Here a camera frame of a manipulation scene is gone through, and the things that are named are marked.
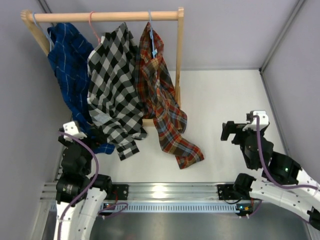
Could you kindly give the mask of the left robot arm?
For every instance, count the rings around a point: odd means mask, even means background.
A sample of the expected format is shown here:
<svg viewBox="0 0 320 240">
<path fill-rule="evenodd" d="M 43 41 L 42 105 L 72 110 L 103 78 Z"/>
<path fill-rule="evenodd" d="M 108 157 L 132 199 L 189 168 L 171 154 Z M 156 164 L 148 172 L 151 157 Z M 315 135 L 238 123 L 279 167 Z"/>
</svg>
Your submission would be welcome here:
<svg viewBox="0 0 320 240">
<path fill-rule="evenodd" d="M 54 239 L 88 240 L 103 200 L 113 195 L 112 180 L 99 174 L 93 142 L 74 121 L 59 131 L 58 140 L 65 149 L 56 183 Z"/>
</svg>

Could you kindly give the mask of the red orange plaid shirt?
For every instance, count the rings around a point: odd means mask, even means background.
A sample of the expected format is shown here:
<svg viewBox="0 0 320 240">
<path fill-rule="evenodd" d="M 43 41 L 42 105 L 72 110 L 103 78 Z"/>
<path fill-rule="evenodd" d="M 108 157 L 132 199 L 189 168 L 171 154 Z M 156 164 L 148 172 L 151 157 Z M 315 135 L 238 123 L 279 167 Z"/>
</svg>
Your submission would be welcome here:
<svg viewBox="0 0 320 240">
<path fill-rule="evenodd" d="M 157 55 L 152 57 L 150 23 L 140 37 L 134 70 L 135 89 L 142 104 L 145 119 L 151 119 L 158 134 L 160 148 L 175 156 L 180 169 L 204 160 L 201 149 L 182 135 L 188 117 L 175 99 L 175 87 L 163 53 L 164 43 L 153 29 Z"/>
</svg>

